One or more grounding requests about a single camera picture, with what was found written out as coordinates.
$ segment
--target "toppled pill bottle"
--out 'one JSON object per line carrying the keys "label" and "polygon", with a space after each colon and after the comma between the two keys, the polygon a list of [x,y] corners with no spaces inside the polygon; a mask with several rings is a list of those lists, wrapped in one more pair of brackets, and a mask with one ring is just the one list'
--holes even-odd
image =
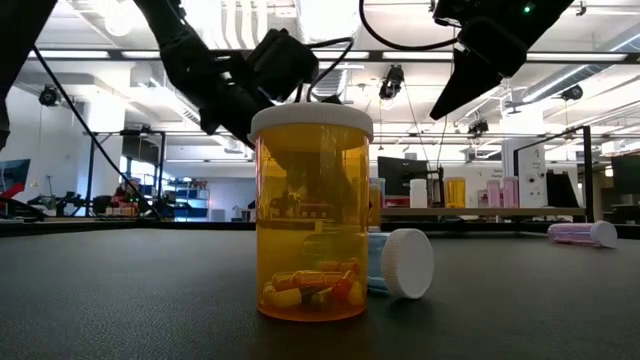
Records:
{"label": "toppled pill bottle", "polygon": [[556,244],[606,248],[615,248],[618,244],[616,227],[606,221],[553,224],[549,226],[547,236]]}
{"label": "toppled pill bottle", "polygon": [[367,114],[334,104],[288,104],[254,117],[263,314],[330,321],[365,310],[372,136]]}
{"label": "toppled pill bottle", "polygon": [[433,278],[433,249],[417,229],[369,233],[367,287],[407,299],[421,298]]}

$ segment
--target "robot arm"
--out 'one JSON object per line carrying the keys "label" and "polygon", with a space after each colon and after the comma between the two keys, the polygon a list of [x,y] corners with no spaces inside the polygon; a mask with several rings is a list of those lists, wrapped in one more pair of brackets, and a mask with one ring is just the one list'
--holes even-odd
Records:
{"label": "robot arm", "polygon": [[[213,134],[222,125],[247,139],[253,116],[284,101],[318,73],[318,59],[287,34],[271,30],[245,59],[230,51],[218,58],[184,21],[180,0],[134,0],[158,42],[171,83],[200,111],[201,128]],[[6,97],[42,31],[56,0],[4,0],[0,5],[3,70],[0,72],[0,150],[9,136]]]}

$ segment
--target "monitor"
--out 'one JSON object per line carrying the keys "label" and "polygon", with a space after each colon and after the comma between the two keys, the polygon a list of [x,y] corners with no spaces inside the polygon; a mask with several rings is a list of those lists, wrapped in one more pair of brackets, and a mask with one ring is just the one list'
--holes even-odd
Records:
{"label": "monitor", "polygon": [[378,177],[386,180],[387,196],[409,196],[409,182],[427,179],[427,170],[427,161],[378,157]]}
{"label": "monitor", "polygon": [[0,196],[12,198],[24,191],[31,160],[0,161]]}
{"label": "monitor", "polygon": [[640,156],[625,155],[611,158],[613,186],[621,195],[640,194]]}

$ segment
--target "ceiling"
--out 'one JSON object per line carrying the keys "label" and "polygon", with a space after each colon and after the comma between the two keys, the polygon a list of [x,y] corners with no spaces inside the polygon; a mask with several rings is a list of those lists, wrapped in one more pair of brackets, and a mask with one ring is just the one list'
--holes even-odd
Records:
{"label": "ceiling", "polygon": [[[301,22],[309,20],[298,19],[296,2],[294,0],[265,1],[268,27],[286,28],[293,36],[304,41],[299,26]],[[320,2],[321,0],[299,1],[304,3]],[[127,19],[141,21],[133,21],[131,29],[126,34],[113,35],[113,31],[110,32],[113,29],[106,27],[109,25],[106,24],[106,20],[111,24],[115,21],[107,19],[108,16],[105,17],[106,10],[104,10],[103,4],[106,2],[108,1],[60,0],[38,39],[38,45],[40,48],[54,49],[122,48],[146,50],[157,48],[144,19],[140,17],[141,15],[136,15],[135,8],[127,11],[126,16],[120,15],[115,18],[121,22],[126,22]],[[198,13],[198,9],[209,11],[216,2],[221,4],[219,27],[215,26],[214,17],[211,21],[198,19],[197,15],[190,18],[196,22],[194,27],[203,38],[213,39],[211,40],[213,46],[218,46],[214,34],[222,36],[226,40],[227,46],[237,41],[243,48],[247,48],[247,42],[255,42],[259,37],[258,28],[261,15],[258,8],[261,0],[183,0],[183,2],[188,2],[188,9],[196,9],[194,13]],[[323,19],[334,18],[338,11],[346,12],[348,15],[357,8],[357,0],[322,0],[322,3],[325,5],[318,7],[320,9],[318,12],[324,13],[315,16]],[[382,36],[405,45],[422,45],[451,38],[453,36],[452,28],[441,27],[431,21],[428,3],[429,1],[425,0],[368,0],[366,5],[367,18]],[[640,23],[638,16],[640,15],[640,3],[637,0],[588,0],[586,14],[576,16],[579,3],[579,1],[575,1],[561,19],[533,46],[532,50],[590,52],[597,50],[606,41]],[[244,26],[248,27],[247,24],[243,24],[243,9],[249,9],[247,4],[251,5],[251,11],[249,11],[251,32],[250,41],[243,41]],[[232,18],[227,16],[228,10],[232,7],[235,7],[234,11],[236,12],[235,19],[233,19],[235,31],[228,26]],[[326,26],[334,26],[332,22],[323,22]],[[378,50],[386,48],[366,31],[360,30],[357,33],[354,49]],[[181,114],[182,108],[176,109],[173,100],[171,104],[163,100],[165,98],[162,96],[170,97],[172,95],[149,93],[150,89],[145,89],[141,85],[141,83],[148,82],[145,78],[153,77],[162,85],[166,85],[166,91],[172,92],[171,85],[164,82],[164,72],[162,64],[159,62],[54,62],[53,65],[54,71],[58,73],[93,74],[121,92],[124,101],[130,104],[127,108],[129,123],[146,123],[155,128],[172,131],[198,130],[198,126],[189,121],[188,116],[185,117],[184,114]],[[361,69],[349,70],[348,84],[345,90],[346,100],[349,101],[350,106],[366,111],[373,118],[378,133],[397,135],[377,136],[376,142],[381,141],[385,145],[419,144],[418,138],[408,137],[410,132],[416,131],[416,124],[427,139],[431,137],[432,142],[436,142],[436,140],[439,142],[439,137],[445,128],[444,122],[434,122],[428,114],[449,79],[452,65],[448,63],[401,63],[401,65],[405,72],[406,84],[394,99],[392,106],[389,107],[388,104],[381,106],[377,97],[380,79],[389,68],[389,64],[384,63],[363,63]],[[466,124],[474,120],[476,116],[481,116],[489,122],[490,132],[501,133],[502,112],[499,98],[507,95],[511,90],[528,88],[563,68],[565,68],[564,65],[524,65],[512,79],[504,81],[501,87],[450,114],[447,118],[446,132],[451,134],[466,133]],[[132,71],[132,80],[129,83],[113,84],[110,81],[110,74],[119,69]],[[42,70],[37,64],[31,62],[25,66],[23,71],[39,72]],[[568,103],[556,99],[541,101],[536,105],[536,108],[544,114],[545,130],[560,132],[567,125],[579,124],[580,121],[588,120],[594,122],[595,133],[611,133],[622,128],[624,128],[624,132],[629,133],[628,129],[633,124],[640,125],[640,108],[636,110],[632,104],[638,100],[635,97],[635,94],[640,90],[638,79],[640,79],[640,66],[619,65],[583,81],[581,86],[585,90],[585,96],[580,101],[569,101]],[[483,105],[481,114],[474,113],[480,105]],[[608,114],[612,110],[624,106],[628,107],[627,111]],[[634,130],[631,133],[640,132],[640,129],[631,130]],[[201,138],[172,141],[175,141],[177,145],[189,144],[190,141],[195,144],[208,144],[207,140]],[[445,139],[445,143],[452,144],[464,144],[467,141],[464,138]]]}

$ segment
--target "black table surface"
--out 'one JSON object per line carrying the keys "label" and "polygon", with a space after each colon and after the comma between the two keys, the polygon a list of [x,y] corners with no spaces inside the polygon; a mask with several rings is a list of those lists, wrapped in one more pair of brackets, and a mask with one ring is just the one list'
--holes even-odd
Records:
{"label": "black table surface", "polygon": [[640,242],[433,239],[425,297],[303,324],[255,307],[255,233],[0,239],[0,359],[638,359]]}

